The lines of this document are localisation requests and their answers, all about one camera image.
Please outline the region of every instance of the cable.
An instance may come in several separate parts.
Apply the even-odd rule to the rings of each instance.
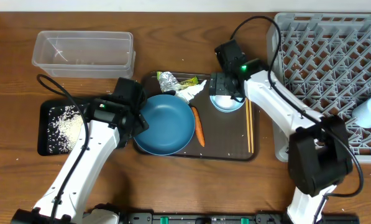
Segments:
[[[46,84],[44,84],[40,78],[45,78],[47,79],[49,82],[53,83],[57,88],[59,88],[63,93],[60,93],[56,90],[53,90],[51,89],[50,87],[48,87]],[[80,116],[81,116],[81,119],[83,120],[83,124],[85,126],[85,133],[86,133],[86,137],[85,137],[85,143],[83,144],[83,147],[81,148],[81,151],[79,153],[79,156],[76,158],[76,161],[73,163],[71,169],[69,170],[68,172],[68,175],[66,175],[65,179],[63,180],[62,182],[62,185],[60,187],[60,189],[58,190],[58,193],[57,193],[57,196],[54,198],[54,204],[53,204],[53,208],[52,208],[52,211],[51,211],[51,216],[50,216],[50,224],[53,224],[54,223],[54,218],[55,218],[55,213],[57,212],[57,208],[58,208],[58,204],[60,203],[61,201],[61,195],[63,194],[63,190],[66,186],[66,184],[68,183],[70,177],[72,176],[72,173],[73,171],[75,171],[76,169],[76,166],[78,165],[81,157],[83,156],[83,154],[85,153],[85,151],[87,150],[88,148],[88,143],[89,143],[89,130],[88,130],[88,125],[87,125],[87,122],[86,122],[86,118],[83,114],[83,112],[80,110],[79,106],[75,103],[75,100],[74,100],[74,97],[72,97],[69,92],[67,92],[60,84],[58,84],[56,81],[54,81],[53,79],[51,79],[50,77],[46,76],[46,75],[42,75],[42,74],[38,74],[37,75],[37,81],[42,85],[44,86],[46,89],[52,91],[53,93],[57,93],[59,95],[64,95],[68,98],[69,101],[71,101],[71,103],[75,106],[75,108],[79,111],[80,113]]]
[[[299,107],[297,107],[297,105],[295,105],[293,102],[291,102],[276,86],[275,86],[275,83],[272,81],[272,78],[271,78],[271,72],[272,72],[272,68],[273,68],[273,64],[275,63],[275,60],[276,58],[278,57],[278,53],[279,53],[279,49],[280,49],[280,46],[282,44],[282,36],[281,36],[281,33],[280,33],[280,28],[278,26],[278,24],[271,18],[269,17],[266,17],[266,16],[252,16],[248,19],[246,19],[245,21],[243,21],[241,24],[239,24],[239,26],[236,27],[235,31],[232,33],[231,35],[231,39],[234,38],[236,32],[246,23],[246,22],[249,22],[251,21],[252,19],[265,19],[265,20],[268,20],[270,21],[276,28],[277,32],[278,32],[278,45],[277,45],[277,48],[275,49],[275,53],[273,55],[273,58],[272,58],[272,61],[271,61],[271,64],[268,68],[268,81],[271,85],[271,88],[273,88],[276,93],[283,99],[285,100],[285,102],[287,102],[291,107],[293,107],[297,112],[300,113],[301,117],[305,117],[307,119],[309,119],[310,121],[314,122],[315,124],[319,125],[319,121],[315,120],[313,117],[311,117],[310,115],[308,115],[306,113],[305,110],[302,110],[300,109]],[[346,146],[342,141],[341,139],[335,134],[333,133],[330,129],[328,128],[325,128],[325,127],[322,127],[322,129],[326,132],[326,134],[328,134],[329,136],[331,136],[335,141],[337,141],[338,143],[341,144],[341,146],[347,151],[347,153],[350,155],[352,161],[354,161],[354,164],[357,168],[357,171],[358,171],[358,175],[359,175],[359,187],[358,189],[353,192],[353,193],[350,193],[350,194],[334,194],[334,193],[328,193],[328,194],[325,194],[323,195],[323,199],[321,201],[321,203],[319,204],[319,209],[317,212],[320,213],[320,211],[322,210],[323,208],[323,205],[325,203],[326,200],[328,200],[328,197],[329,196],[332,196],[332,197],[353,197],[353,196],[356,196],[358,195],[363,187],[364,187],[364,175],[363,175],[363,172],[362,172],[362,168],[360,167],[360,164],[357,160],[357,158],[355,157],[355,155],[351,152],[351,150],[349,149],[348,146]],[[314,218],[314,223],[316,223],[316,219],[318,218],[318,215],[315,215],[315,218]]]

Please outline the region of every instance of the dish rack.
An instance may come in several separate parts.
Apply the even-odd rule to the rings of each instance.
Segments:
[[[279,13],[282,46],[273,71],[302,102],[345,122],[352,152],[371,163],[371,128],[361,128],[352,110],[371,97],[371,14]],[[268,61],[278,34],[267,33]],[[284,135],[274,127],[275,147]]]

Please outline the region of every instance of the table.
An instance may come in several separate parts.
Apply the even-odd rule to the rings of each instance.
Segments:
[[[56,98],[40,86],[31,63],[42,30],[128,31],[137,52],[134,79],[154,70],[220,71],[214,48],[251,13],[0,12],[0,223],[30,210],[55,179],[67,156],[37,154],[40,105]],[[245,25],[236,39],[247,55],[267,59],[267,21]],[[113,91],[116,80],[56,78],[73,95]],[[252,162],[144,156],[131,144],[115,150],[87,203],[111,202],[123,210],[167,213],[285,211],[294,184],[274,155],[270,118],[260,112],[260,153]],[[371,223],[371,165],[362,166],[365,188],[355,198],[331,198],[326,213],[356,213]],[[356,170],[336,192],[357,188]]]

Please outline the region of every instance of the green clip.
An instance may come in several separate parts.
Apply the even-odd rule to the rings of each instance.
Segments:
[[[240,224],[249,224],[249,219],[248,218],[241,218],[240,219]]]
[[[168,224],[168,217],[160,217],[160,224]]]

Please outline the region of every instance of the cup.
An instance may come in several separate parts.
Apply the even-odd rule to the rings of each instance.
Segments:
[[[357,118],[355,124],[362,128],[371,128],[371,98],[356,107],[352,117]]]

